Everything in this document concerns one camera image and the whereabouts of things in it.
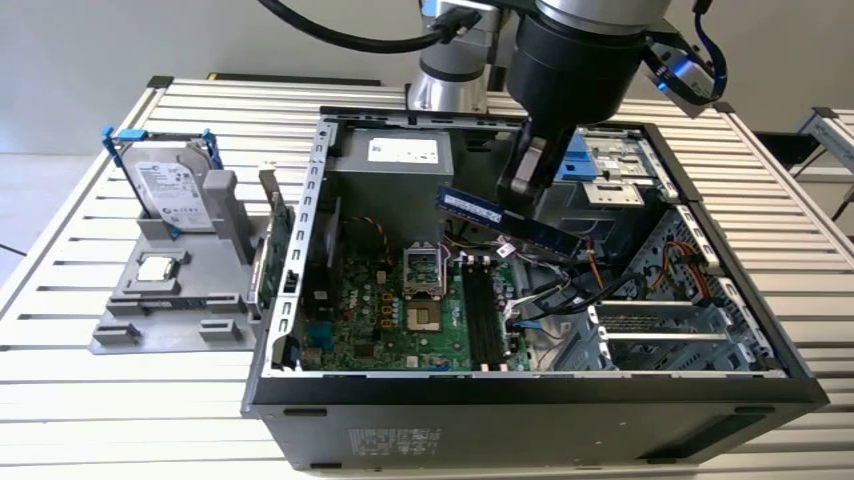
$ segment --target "white wall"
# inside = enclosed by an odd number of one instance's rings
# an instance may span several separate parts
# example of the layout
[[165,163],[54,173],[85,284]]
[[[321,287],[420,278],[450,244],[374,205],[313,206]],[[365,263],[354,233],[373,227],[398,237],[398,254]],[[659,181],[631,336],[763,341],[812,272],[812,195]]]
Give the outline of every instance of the white wall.
[[[418,31],[414,0],[286,1],[353,34]],[[692,2],[672,3],[668,18],[692,35]],[[715,1],[705,26],[729,62],[727,100],[753,128],[791,127],[816,104],[854,105],[851,24],[851,0]],[[98,128],[120,121],[153,74],[229,71],[397,85],[413,69],[410,55],[321,44],[253,0],[0,0],[0,152],[97,151]],[[631,93],[659,98],[645,80]]]

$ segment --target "green circuit board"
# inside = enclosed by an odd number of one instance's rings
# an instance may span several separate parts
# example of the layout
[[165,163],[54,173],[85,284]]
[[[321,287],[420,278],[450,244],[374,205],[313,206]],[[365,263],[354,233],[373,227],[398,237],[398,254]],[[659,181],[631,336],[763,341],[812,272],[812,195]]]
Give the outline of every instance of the green circuit board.
[[[394,265],[385,271],[381,282],[382,274],[377,276],[380,268],[372,258],[350,255],[344,260],[334,320],[330,328],[328,325],[308,325],[302,368],[324,371],[470,371],[458,266],[448,265],[445,294],[434,302],[404,299],[402,269]],[[494,308],[503,324],[497,299],[505,298],[507,288],[512,290],[513,285],[505,264],[499,264],[492,270],[492,280]],[[519,353],[507,359],[507,366],[509,370],[528,368],[523,343]]]

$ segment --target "blue light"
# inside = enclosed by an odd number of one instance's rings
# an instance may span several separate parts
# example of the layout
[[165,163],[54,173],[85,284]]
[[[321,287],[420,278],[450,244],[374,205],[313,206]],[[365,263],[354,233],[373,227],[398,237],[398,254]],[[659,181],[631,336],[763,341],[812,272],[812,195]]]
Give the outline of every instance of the blue light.
[[685,58],[684,60],[681,60],[679,65],[676,65],[676,68],[673,68],[673,72],[676,73],[676,77],[681,78],[681,75],[684,74],[684,72],[685,72],[685,70],[688,68],[691,68],[691,61]]

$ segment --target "black cable bundle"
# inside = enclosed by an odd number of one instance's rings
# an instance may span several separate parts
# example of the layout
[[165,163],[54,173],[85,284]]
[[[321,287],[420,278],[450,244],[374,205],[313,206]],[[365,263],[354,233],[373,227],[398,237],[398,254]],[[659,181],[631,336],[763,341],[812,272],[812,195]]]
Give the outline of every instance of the black cable bundle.
[[257,2],[288,25],[317,40],[337,47],[366,53],[408,53],[430,47],[436,43],[448,43],[458,31],[468,31],[480,20],[480,14],[470,8],[453,8],[441,14],[430,26],[432,32],[420,37],[402,40],[377,40],[341,33],[302,17],[277,0],[257,0]]

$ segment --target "black plastic frame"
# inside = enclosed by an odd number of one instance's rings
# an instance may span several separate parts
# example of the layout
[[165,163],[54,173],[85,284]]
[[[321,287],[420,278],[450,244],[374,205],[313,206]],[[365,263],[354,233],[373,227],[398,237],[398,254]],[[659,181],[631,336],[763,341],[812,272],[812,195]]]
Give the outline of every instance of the black plastic frame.
[[[349,108],[321,108],[321,115],[344,115],[334,119],[353,127],[377,127],[389,115],[410,117],[476,119],[488,125],[494,120],[520,122],[517,117],[458,115],[430,112],[400,112]],[[418,405],[536,405],[536,404],[671,404],[715,403],[731,407],[732,418],[724,417],[703,431],[648,452],[637,460],[648,463],[696,462],[723,453],[745,439],[769,431],[804,413],[828,403],[827,396],[796,353],[773,314],[757,293],[744,268],[724,240],[667,142],[653,124],[604,122],[597,127],[637,128],[659,155],[681,201],[693,215],[723,269],[752,310],[756,321],[780,361],[788,378],[672,378],[635,376],[631,378],[580,378],[571,375],[539,378],[474,378],[470,376],[432,378],[376,378],[365,375],[334,375],[312,378],[264,378],[262,356],[265,338],[258,340],[246,383],[245,402],[254,406],[326,405],[410,405],[417,415]]]

